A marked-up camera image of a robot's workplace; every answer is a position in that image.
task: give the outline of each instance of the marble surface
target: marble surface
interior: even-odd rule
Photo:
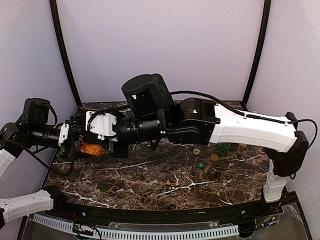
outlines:
[[[238,102],[228,102],[241,109]],[[96,111],[123,103],[85,103],[79,111]],[[122,111],[126,116],[130,110]],[[193,150],[200,149],[199,155]],[[219,160],[211,162],[217,154]],[[198,169],[197,164],[205,164]],[[57,155],[53,166],[68,161]],[[76,160],[68,177],[50,173],[45,186],[55,185],[71,203],[130,210],[185,210],[259,200],[269,168],[262,147],[231,144],[217,152],[216,144],[177,145],[162,139],[156,151],[150,144],[129,146],[129,158],[108,155]]]

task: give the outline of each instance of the orange object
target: orange object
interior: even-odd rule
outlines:
[[[107,153],[107,150],[105,150],[99,144],[91,144],[85,142],[80,143],[80,151],[82,153],[90,154],[95,157],[99,157]]]
[[[217,162],[219,160],[219,156],[217,154],[212,154],[210,156],[211,162]]]

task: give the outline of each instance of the black cable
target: black cable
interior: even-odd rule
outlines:
[[[61,127],[63,124],[64,124],[64,122],[61,122],[61,123],[57,124],[57,125],[55,126],[55,130],[58,130],[58,128]]]
[[[53,170],[47,164],[45,164],[39,157],[37,157],[37,155],[35,155],[30,149],[28,149],[24,145],[20,144],[19,142],[16,142],[16,141],[13,141],[13,140],[9,140],[9,139],[5,139],[5,140],[1,140],[0,141],[0,146],[2,144],[6,144],[6,143],[14,144],[14,145],[22,148],[28,154],[30,154],[35,160],[37,160],[42,166],[44,166],[47,170],[51,171],[52,173],[54,173],[54,174],[56,174],[58,176],[61,176],[61,177],[69,176],[70,173],[72,172],[73,168],[74,168],[74,164],[75,164],[75,158],[74,158],[74,155],[75,155],[75,151],[74,151],[75,144],[74,144],[74,141],[73,141],[73,144],[71,144],[71,164],[70,164],[70,168],[69,168],[69,170],[67,172],[59,172],[59,171]]]
[[[54,110],[54,108],[49,103],[44,103],[43,105],[46,106],[54,116],[54,124],[53,125],[47,125],[47,126],[55,127],[55,125],[57,125],[57,123],[58,123],[58,116],[56,114],[56,111]]]
[[[257,222],[255,225],[245,229],[245,230],[242,230],[240,231],[240,233],[245,233],[247,232],[248,230],[252,229],[252,228],[255,228],[256,226],[258,226],[259,224],[263,223],[269,216],[264,216],[262,220],[260,220],[259,222]]]
[[[158,109],[156,111],[156,116],[158,117],[160,125],[161,125],[163,130],[165,130],[167,133],[174,133],[175,132],[174,129],[167,127],[166,115],[165,115],[165,109],[164,108]]]
[[[34,154],[38,154],[38,153],[42,152],[43,150],[46,150],[47,148],[48,148],[47,146],[44,146],[44,147],[38,149],[38,145],[37,145],[37,149],[36,149],[36,151],[34,151],[33,153],[34,153]]]
[[[202,93],[202,92],[198,92],[198,91],[188,91],[188,90],[183,90],[183,91],[173,91],[170,92],[171,95],[177,95],[177,94],[192,94],[192,95],[198,95],[198,96],[202,96],[208,99],[211,99],[215,102],[217,102],[218,104],[224,106],[226,109],[230,110],[231,112],[240,115],[240,116],[245,116],[245,113],[243,113],[242,111],[239,111],[237,109],[234,109],[232,106],[228,105],[226,102],[223,102],[222,100],[216,98],[215,96],[206,94],[206,93]],[[268,118],[268,117],[264,117],[264,116],[257,116],[257,115],[253,115],[253,114],[247,114],[246,115],[247,118],[251,118],[251,119],[261,119],[261,120],[266,120],[266,121],[270,121],[270,122],[275,122],[275,123],[279,123],[279,124],[285,124],[285,121],[281,121],[281,120],[277,120],[277,119],[273,119],[273,118]]]
[[[251,231],[241,231],[240,233],[241,234],[251,234],[251,233],[253,234],[255,231],[257,231],[259,229],[262,229],[262,228],[263,228],[263,226],[261,225],[261,226],[255,228],[255,229],[252,229]]]
[[[57,213],[63,214],[63,215],[68,216],[68,217],[75,217],[76,220],[80,220],[80,221],[83,221],[86,224],[89,224],[89,228],[93,228],[94,230],[96,230],[96,232],[99,235],[100,240],[102,240],[102,235],[101,235],[100,231],[96,228],[96,226],[93,223],[88,222],[88,221],[86,221],[86,220],[84,220],[82,218],[78,218],[76,215],[71,215],[71,214],[64,213],[62,211],[58,211],[58,210],[55,210],[55,209],[53,209],[52,211],[55,211]]]
[[[202,93],[202,92],[197,92],[197,91],[188,91],[188,90],[183,90],[183,91],[173,91],[170,92],[171,95],[177,95],[177,94],[192,94],[192,95],[198,95],[198,96],[202,96],[208,99],[211,99],[215,102],[217,102],[218,104],[221,104],[223,107],[225,107],[226,109],[230,110],[231,112],[240,115],[240,116],[245,116],[245,114],[242,111],[239,111],[237,109],[234,109],[233,107],[231,107],[230,105],[228,105],[227,103],[223,102],[222,100],[206,94],[206,93]],[[315,134],[313,137],[313,140],[311,141],[311,143],[308,146],[308,149],[314,144],[317,135],[318,135],[318,125],[317,123],[312,120],[312,119],[299,119],[299,120],[293,120],[293,121],[281,121],[281,120],[277,120],[277,119],[273,119],[273,118],[269,118],[269,117],[264,117],[264,116],[259,116],[259,115],[254,115],[254,114],[247,114],[246,115],[247,118],[251,118],[251,119],[260,119],[260,120],[266,120],[266,121],[270,121],[270,122],[275,122],[275,123],[279,123],[279,124],[295,124],[295,123],[301,123],[301,122],[311,122],[314,124],[315,127]]]
[[[87,240],[87,239],[90,239],[90,237],[84,237],[84,236],[81,236],[78,232],[76,232],[76,238],[77,238],[77,239],[80,239],[80,240]]]
[[[292,175],[289,176],[291,180],[294,180],[296,178],[296,172]]]

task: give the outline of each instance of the black frame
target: black frame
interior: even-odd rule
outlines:
[[[62,34],[62,28],[61,28],[61,23],[60,23],[60,18],[59,18],[59,11],[58,11],[58,6],[57,6],[57,0],[49,0],[50,1],[50,7],[51,7],[51,14],[52,14],[52,20],[53,20],[53,25],[54,25],[54,30],[55,30],[55,35],[56,35],[56,40],[59,45],[60,49],[60,55],[62,58],[64,70],[72,91],[72,95],[74,98],[74,101],[79,108],[82,104],[81,98],[79,95],[79,91],[76,86],[75,78],[73,76],[71,67],[70,67],[70,62],[66,50],[66,45],[64,41],[64,37]],[[245,88],[245,92],[243,95],[242,101],[240,101],[242,106],[246,106],[250,97],[250,93],[252,90],[252,87],[254,85],[254,81],[256,78],[259,62],[260,62],[260,57],[262,54],[264,42],[265,42],[265,37],[266,37],[266,32],[267,32],[267,26],[268,26],[268,20],[269,20],[269,13],[270,13],[270,8],[271,8],[271,0],[264,0],[264,6],[263,6],[263,12],[262,12],[262,20],[261,20],[261,26],[260,26],[260,31],[259,31],[259,37],[256,45],[256,50],[253,58],[253,63],[250,71],[250,76]]]
[[[274,212],[268,212],[276,214],[274,207],[280,205],[285,206],[288,204],[296,203],[299,214],[301,216],[306,236],[308,240],[312,240],[312,236],[308,227],[307,220],[299,202],[298,196],[295,191],[283,192],[279,202],[275,202],[275,205],[270,204],[270,209]],[[220,225],[230,224],[233,225],[246,225],[254,224],[255,217],[244,217],[254,213],[261,205],[266,203],[263,200],[252,201],[247,203],[241,203],[230,206],[212,207],[204,209],[194,210],[159,210],[159,211],[145,211],[145,210],[123,210],[103,207],[85,206],[75,203],[67,203],[64,208],[74,211],[77,218],[84,219],[94,225],[108,226],[110,222],[116,223],[132,223],[132,224],[189,224],[189,223],[201,223],[201,222],[214,222],[219,221]],[[60,217],[73,221],[74,216],[67,217],[61,215],[59,212],[46,211],[48,215],[54,217]],[[17,240],[22,240],[24,235],[24,229],[27,224],[27,217],[22,220],[20,231]]]
[[[71,66],[70,66],[70,62],[69,62],[63,34],[62,34],[57,0],[49,0],[49,2],[50,2],[54,30],[55,30],[56,39],[59,46],[63,66],[66,72],[68,83],[72,91],[74,101],[79,110],[80,106],[82,105],[82,101],[81,101],[81,98],[75,83],[75,79],[71,70]],[[255,81],[255,77],[257,74],[257,70],[258,70],[258,66],[259,66],[259,62],[260,62],[260,58],[263,50],[263,45],[264,45],[265,36],[267,32],[270,8],[271,8],[271,0],[264,0],[262,20],[261,20],[261,26],[260,26],[257,45],[256,45],[255,55],[252,62],[250,76],[247,82],[245,93],[243,95],[242,101],[240,101],[240,105],[245,110],[247,110],[247,103],[253,88],[253,84]],[[285,189],[280,202],[282,205],[290,204],[290,203],[297,204],[299,213],[301,215],[301,218],[305,227],[307,238],[311,240],[312,237],[308,227],[308,223],[305,218],[305,215],[302,210],[297,194],[295,192],[286,192],[286,189]],[[123,210],[123,209],[111,209],[111,208],[85,206],[85,205],[80,205],[75,203],[68,203],[67,205],[68,205],[68,208],[73,209],[76,213],[79,213],[77,214],[78,216],[81,216],[81,213],[85,212],[86,220],[90,221],[91,223],[96,223],[99,225],[106,224],[108,221],[115,220],[115,219],[118,222],[125,222],[125,223],[137,223],[137,222],[149,223],[150,217],[152,219],[156,218],[156,222],[158,223],[164,223],[164,222],[172,223],[172,224],[183,223],[183,222],[190,223],[190,222],[198,222],[198,221],[212,221],[212,220],[219,219],[220,223],[225,222],[225,223],[233,223],[238,225],[238,224],[244,223],[243,220],[241,219],[241,214],[244,209],[246,210],[258,209],[258,207],[261,204],[264,204],[263,200],[247,202],[247,203],[242,203],[242,204],[237,204],[232,206],[222,206],[222,207],[205,208],[205,209],[197,209],[197,210],[171,210],[171,211]],[[52,216],[59,217],[59,213],[54,213],[50,211],[47,213]],[[17,237],[18,240],[22,239],[26,222],[27,222],[27,217],[25,216],[22,219],[19,234]]]

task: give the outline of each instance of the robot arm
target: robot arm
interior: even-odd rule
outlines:
[[[263,197],[271,203],[280,199],[289,176],[300,169],[308,150],[309,142],[297,130],[296,118],[290,112],[272,117],[239,111],[206,94],[202,96],[211,100],[187,98],[176,104],[172,94],[185,92],[169,93],[159,74],[134,77],[122,86],[122,92],[132,116],[119,112],[126,107],[88,111],[72,116],[60,128],[46,125],[49,110],[53,112],[49,101],[27,99],[21,118],[1,130],[0,178],[23,150],[34,145],[60,148],[62,158],[74,157],[73,143],[79,138],[99,144],[117,157],[128,157],[129,144],[150,141],[155,150],[161,138],[176,144],[242,143],[266,149],[270,168]],[[6,205],[8,202],[0,199],[0,226],[1,222],[55,207],[52,195],[45,190],[12,198],[12,206]]]

